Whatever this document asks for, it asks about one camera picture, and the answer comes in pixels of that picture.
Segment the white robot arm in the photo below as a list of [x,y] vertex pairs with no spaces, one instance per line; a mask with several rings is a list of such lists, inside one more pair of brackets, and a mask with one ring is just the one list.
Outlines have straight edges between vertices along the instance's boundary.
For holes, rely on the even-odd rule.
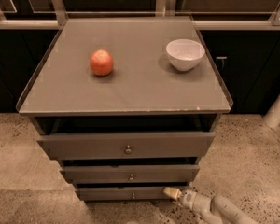
[[180,206],[199,215],[207,224],[258,224],[227,198],[209,198],[190,189],[165,187],[163,193]]

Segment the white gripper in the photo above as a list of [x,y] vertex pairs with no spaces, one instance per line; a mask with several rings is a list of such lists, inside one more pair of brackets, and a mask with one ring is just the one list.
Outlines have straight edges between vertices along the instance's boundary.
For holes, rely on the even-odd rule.
[[201,216],[211,213],[211,199],[196,191],[165,187],[163,193],[173,200],[179,200],[182,206]]

